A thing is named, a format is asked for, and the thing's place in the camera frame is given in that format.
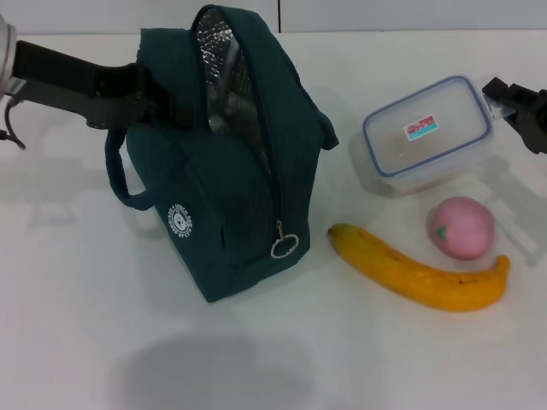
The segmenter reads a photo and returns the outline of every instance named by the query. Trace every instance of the bag handle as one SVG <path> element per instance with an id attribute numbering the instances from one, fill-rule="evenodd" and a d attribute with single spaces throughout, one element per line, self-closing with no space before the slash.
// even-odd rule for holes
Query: bag handle
<path id="1" fill-rule="evenodd" d="M 135 195 L 130 195 L 127 189 L 126 173 L 123 170 L 120 148 L 126 140 L 127 130 L 115 129 L 109 130 L 104 145 L 104 154 L 106 157 L 106 171 L 109 175 L 110 187 L 118 199 L 130 208 L 138 211 L 145 211 L 152 208 L 160 195 L 168 187 L 172 172 L 167 172 L 160 178 L 153 188 L 144 190 Z"/>

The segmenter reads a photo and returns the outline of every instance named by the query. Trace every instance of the yellow banana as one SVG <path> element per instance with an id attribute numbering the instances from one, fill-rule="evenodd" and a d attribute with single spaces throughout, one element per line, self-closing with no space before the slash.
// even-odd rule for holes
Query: yellow banana
<path id="1" fill-rule="evenodd" d="M 507 286 L 511 262 L 505 255 L 497 257 L 492 269 L 447 272 L 410 259 L 357 226 L 336 224 L 328 234 L 338 254 L 354 268 L 431 308 L 449 312 L 486 308 L 503 296 Z"/>

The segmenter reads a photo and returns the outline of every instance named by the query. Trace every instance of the pink peach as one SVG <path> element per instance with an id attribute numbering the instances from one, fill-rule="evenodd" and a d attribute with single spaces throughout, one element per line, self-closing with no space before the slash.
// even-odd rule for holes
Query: pink peach
<path id="1" fill-rule="evenodd" d="M 458 196 L 438 205 L 428 231 L 435 245 L 447 255 L 470 261 L 483 256 L 494 243 L 495 222 L 483 205 Z"/>

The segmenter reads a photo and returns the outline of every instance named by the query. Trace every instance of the cable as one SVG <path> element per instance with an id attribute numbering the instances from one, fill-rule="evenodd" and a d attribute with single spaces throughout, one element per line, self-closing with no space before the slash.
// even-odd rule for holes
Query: cable
<path id="1" fill-rule="evenodd" d="M 11 126 L 11 120 L 9 118 L 9 113 L 11 112 L 11 109 L 13 107 L 16 107 L 20 102 L 21 102 L 21 100 L 19 100 L 16 97 L 12 97 L 8 101 L 8 104 L 6 105 L 6 109 L 3 112 L 3 118 L 4 118 L 4 121 L 6 123 L 6 127 L 8 128 L 8 132 L 0 131 L 0 140 L 12 141 L 12 142 L 16 143 L 19 148 L 26 149 L 26 145 L 24 143 L 22 143 L 22 141 L 15 134 L 15 131 L 14 131 L 13 127 Z"/>

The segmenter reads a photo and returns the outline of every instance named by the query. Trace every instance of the zipper pull ring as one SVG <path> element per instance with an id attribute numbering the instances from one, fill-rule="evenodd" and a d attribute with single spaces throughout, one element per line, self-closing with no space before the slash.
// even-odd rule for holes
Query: zipper pull ring
<path id="1" fill-rule="evenodd" d="M 283 237 L 285 236 L 283 234 L 283 222 L 281 222 L 280 220 L 277 220 L 275 224 L 275 229 L 277 229 L 277 232 L 279 233 L 279 239 L 283 239 Z"/>
<path id="2" fill-rule="evenodd" d="M 270 251 L 270 255 L 272 256 L 272 258 L 274 259 L 283 259 L 285 258 L 286 256 L 290 255 L 292 252 L 295 251 L 296 248 L 298 248 L 298 244 L 300 242 L 300 239 L 298 238 L 297 235 L 293 234 L 293 233 L 289 233 L 288 235 L 284 234 L 283 232 L 283 223 L 280 221 L 280 220 L 277 220 L 277 222 L 275 223 L 275 229 L 277 230 L 277 232 L 279 233 L 279 239 L 277 241 L 275 241 L 272 245 L 272 249 Z M 276 249 L 284 242 L 286 241 L 292 241 L 294 242 L 294 244 L 291 246 L 291 248 L 289 250 L 287 250 L 284 254 L 282 255 L 277 255 L 276 254 Z"/>

